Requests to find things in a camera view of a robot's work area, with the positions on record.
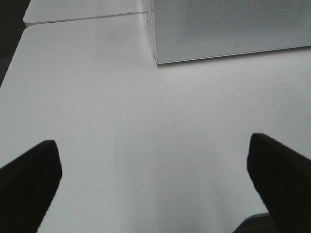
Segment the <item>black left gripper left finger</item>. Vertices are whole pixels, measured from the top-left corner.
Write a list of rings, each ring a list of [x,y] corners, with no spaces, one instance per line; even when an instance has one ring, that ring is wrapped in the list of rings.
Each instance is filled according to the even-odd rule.
[[[56,142],[45,140],[0,169],[0,231],[35,233],[62,177]]]

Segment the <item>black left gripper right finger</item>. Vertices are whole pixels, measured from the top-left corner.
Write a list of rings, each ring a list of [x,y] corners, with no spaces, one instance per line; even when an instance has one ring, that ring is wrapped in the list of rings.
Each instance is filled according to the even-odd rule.
[[[280,233],[311,231],[311,161],[263,133],[250,139],[247,171]]]

